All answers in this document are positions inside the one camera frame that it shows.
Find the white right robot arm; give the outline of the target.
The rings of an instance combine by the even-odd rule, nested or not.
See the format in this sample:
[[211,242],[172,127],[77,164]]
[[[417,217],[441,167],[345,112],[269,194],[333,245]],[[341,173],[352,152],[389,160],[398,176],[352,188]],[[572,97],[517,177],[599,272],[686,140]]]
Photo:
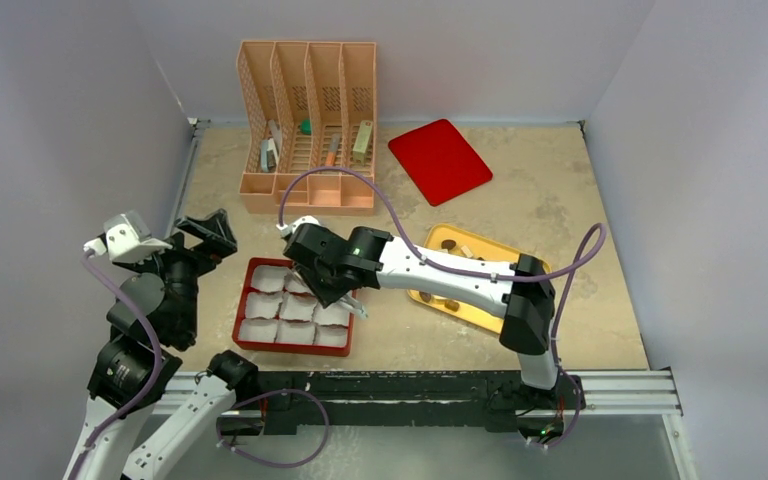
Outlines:
[[469,259],[363,226],[342,238],[313,217],[278,230],[284,256],[322,306],[344,303],[360,313],[351,294],[363,288],[413,290],[470,305],[501,319],[499,342],[518,357],[524,399],[544,407],[559,396],[560,368],[550,338],[555,290],[536,258]]

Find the metal tongs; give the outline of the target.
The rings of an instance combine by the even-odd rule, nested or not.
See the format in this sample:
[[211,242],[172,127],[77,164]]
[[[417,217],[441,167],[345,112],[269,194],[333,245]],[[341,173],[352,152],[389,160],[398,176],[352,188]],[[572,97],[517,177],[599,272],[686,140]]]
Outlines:
[[367,312],[367,309],[366,309],[365,305],[354,296],[354,292],[353,291],[349,291],[348,293],[345,293],[343,296],[341,296],[339,299],[334,300],[333,302],[330,302],[330,303],[326,302],[326,303],[324,303],[320,299],[320,296],[316,293],[315,288],[313,286],[311,286],[309,284],[309,282],[307,281],[306,277],[302,273],[302,270],[301,270],[300,266],[293,265],[293,267],[291,268],[291,271],[292,271],[292,274],[319,301],[320,305],[323,308],[328,308],[328,307],[331,307],[331,306],[337,306],[337,307],[340,307],[340,308],[346,310],[350,314],[359,316],[362,319],[366,319],[368,317],[368,312]]

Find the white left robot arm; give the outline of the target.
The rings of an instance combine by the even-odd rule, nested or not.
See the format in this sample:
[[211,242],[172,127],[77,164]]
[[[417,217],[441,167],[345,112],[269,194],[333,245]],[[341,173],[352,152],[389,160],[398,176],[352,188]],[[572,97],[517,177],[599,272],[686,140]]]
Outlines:
[[256,365],[231,350],[218,353],[187,400],[147,440],[137,440],[182,365],[170,351],[196,343],[199,278],[237,251],[224,209],[182,217],[175,227],[158,239],[128,211],[105,221],[83,246],[83,266],[115,302],[67,479],[162,479],[209,424],[231,407],[249,407],[261,392]]

